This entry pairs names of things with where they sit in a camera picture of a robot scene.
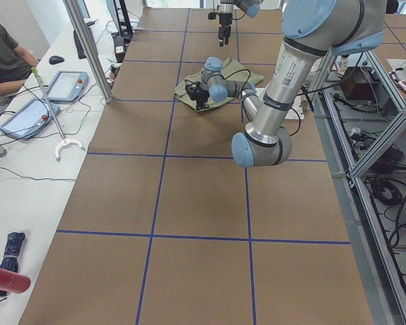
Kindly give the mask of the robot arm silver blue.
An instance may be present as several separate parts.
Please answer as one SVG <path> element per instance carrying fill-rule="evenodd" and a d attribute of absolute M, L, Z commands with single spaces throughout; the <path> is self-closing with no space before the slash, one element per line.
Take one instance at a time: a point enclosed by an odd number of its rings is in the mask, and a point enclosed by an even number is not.
<path fill-rule="evenodd" d="M 202 105 L 208 98 L 238 98 L 249 123 L 231 141 L 241 167 L 278 165 L 292 151 L 282 123 L 315 61 L 331 51 L 336 56 L 379 46 L 384 36 L 385 1 L 289 1 L 282 15 L 284 34 L 275 72 L 262 97 L 246 81 L 229 81 L 223 63 L 209 57 L 196 86 L 187 92 Z"/>
<path fill-rule="evenodd" d="M 260 10 L 260 2 L 257 0 L 225 0 L 220 1 L 217 7 L 216 15 L 219 17 L 218 39 L 219 46 L 229 44 L 231 36 L 231 25 L 233 23 L 233 9 L 237 7 L 246 16 L 253 18 Z"/>

